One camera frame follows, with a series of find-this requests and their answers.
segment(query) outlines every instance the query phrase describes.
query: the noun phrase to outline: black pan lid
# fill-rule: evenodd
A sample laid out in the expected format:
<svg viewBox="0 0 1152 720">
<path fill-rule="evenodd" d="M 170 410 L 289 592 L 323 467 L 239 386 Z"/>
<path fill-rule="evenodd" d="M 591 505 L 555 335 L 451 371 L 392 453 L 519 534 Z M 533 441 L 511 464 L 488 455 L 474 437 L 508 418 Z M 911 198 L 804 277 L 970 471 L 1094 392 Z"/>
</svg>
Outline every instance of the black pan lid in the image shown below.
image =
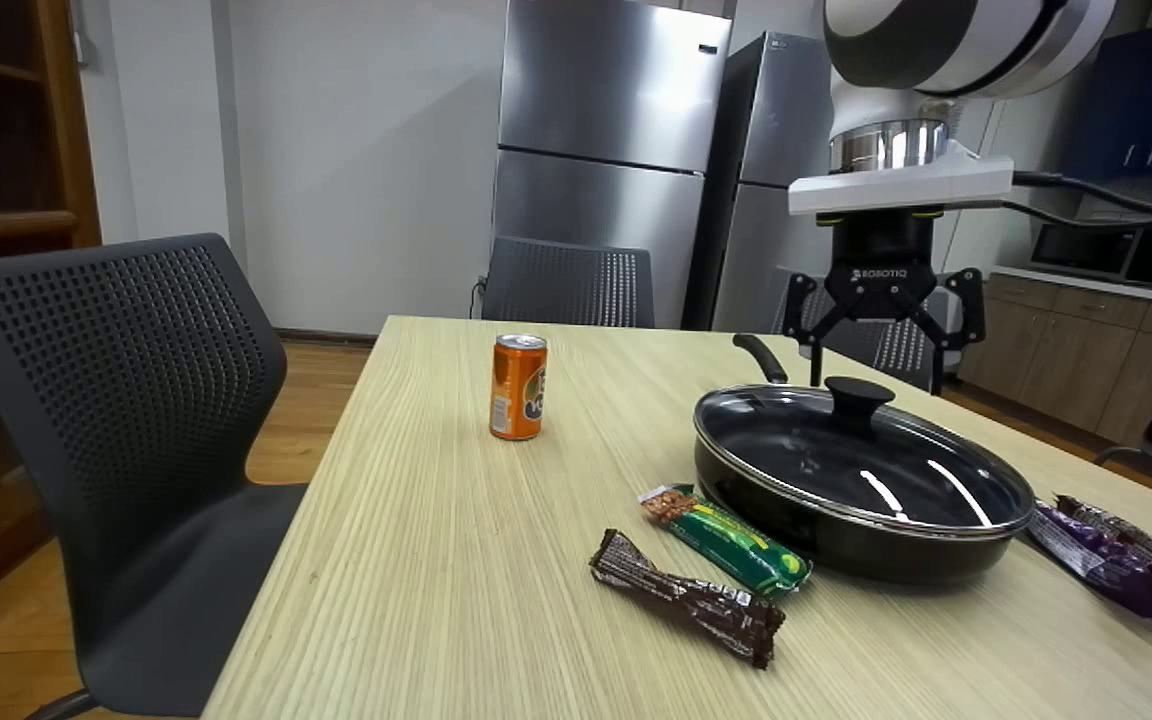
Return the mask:
<svg viewBox="0 0 1152 720">
<path fill-rule="evenodd" d="M 989 448 L 830 377 L 829 392 L 753 384 L 695 404 L 698 442 L 742 480 L 904 534 L 1010 534 L 1031 489 Z"/>
</svg>

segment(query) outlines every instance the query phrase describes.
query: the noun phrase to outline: soda can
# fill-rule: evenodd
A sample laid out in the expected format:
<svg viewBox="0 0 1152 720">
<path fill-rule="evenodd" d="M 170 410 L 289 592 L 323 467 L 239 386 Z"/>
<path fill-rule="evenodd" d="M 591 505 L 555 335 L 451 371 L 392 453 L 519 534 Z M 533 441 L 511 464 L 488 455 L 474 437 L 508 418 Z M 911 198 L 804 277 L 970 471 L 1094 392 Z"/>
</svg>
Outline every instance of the soda can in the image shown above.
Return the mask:
<svg viewBox="0 0 1152 720">
<path fill-rule="evenodd" d="M 490 353 L 490 437 L 498 441 L 533 441 L 539 437 L 542 406 L 542 335 L 495 335 Z"/>
</svg>

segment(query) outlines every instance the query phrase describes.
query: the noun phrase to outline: stainless steel refrigerator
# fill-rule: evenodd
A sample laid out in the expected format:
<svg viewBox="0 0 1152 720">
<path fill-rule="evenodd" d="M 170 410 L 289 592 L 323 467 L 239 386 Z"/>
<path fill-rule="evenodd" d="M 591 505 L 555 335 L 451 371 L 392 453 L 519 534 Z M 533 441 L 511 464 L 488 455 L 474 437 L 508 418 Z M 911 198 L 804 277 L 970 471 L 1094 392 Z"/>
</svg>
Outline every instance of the stainless steel refrigerator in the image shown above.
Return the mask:
<svg viewBox="0 0 1152 720">
<path fill-rule="evenodd" d="M 732 20 L 630 0 L 511 0 L 495 237 L 648 249 L 683 320 Z"/>
<path fill-rule="evenodd" d="M 829 233 L 789 214 L 789 184 L 829 172 L 829 51 L 761 34 L 724 66 L 709 188 L 695 233 L 687 326 L 771 333 L 785 272 L 829 272 Z"/>
</svg>

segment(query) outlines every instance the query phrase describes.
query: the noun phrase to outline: wooden floor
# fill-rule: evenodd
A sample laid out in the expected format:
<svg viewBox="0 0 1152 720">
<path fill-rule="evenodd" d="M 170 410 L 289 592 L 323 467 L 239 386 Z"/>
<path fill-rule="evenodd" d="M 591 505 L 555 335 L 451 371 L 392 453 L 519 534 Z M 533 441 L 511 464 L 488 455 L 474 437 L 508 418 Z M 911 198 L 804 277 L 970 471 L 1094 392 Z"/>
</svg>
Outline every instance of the wooden floor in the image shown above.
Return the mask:
<svg viewBox="0 0 1152 720">
<path fill-rule="evenodd" d="M 257 453 L 252 480 L 300 484 L 319 464 L 352 380 L 366 361 L 364 343 L 342 340 L 289 340 L 289 384 L 276 399 Z M 1039 414 L 1003 406 L 978 392 L 948 392 L 948 399 L 997 414 L 1020 431 L 1044 437 L 1074 455 L 1094 455 L 1099 442 L 1064 431 Z M 45 543 L 15 570 L 0 581 L 0 717 L 29 717 L 32 708 L 76 687 L 66 603 L 56 543 Z"/>
</svg>

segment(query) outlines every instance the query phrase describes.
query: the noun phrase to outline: wooden table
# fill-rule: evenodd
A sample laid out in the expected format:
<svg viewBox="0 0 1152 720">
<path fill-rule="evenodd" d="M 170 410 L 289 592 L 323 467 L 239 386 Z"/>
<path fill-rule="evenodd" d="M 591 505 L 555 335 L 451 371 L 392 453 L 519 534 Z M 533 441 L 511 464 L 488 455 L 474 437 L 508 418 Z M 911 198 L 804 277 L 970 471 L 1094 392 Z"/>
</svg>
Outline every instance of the wooden table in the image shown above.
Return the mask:
<svg viewBox="0 0 1152 720">
<path fill-rule="evenodd" d="M 384 322 L 209 717 L 1152 717 L 1152 625 L 1029 543 L 952 592 L 814 570 L 769 672 L 652 619 L 587 557 L 625 526 L 659 568 L 728 582 L 635 494 L 695 474 L 695 397 L 754 364 L 713 333 L 542 326 L 542 437 L 498 442 L 498 326 Z M 997 448 L 1044 500 L 1152 526 L 1148 489 L 915 386 L 897 404 Z"/>
</svg>

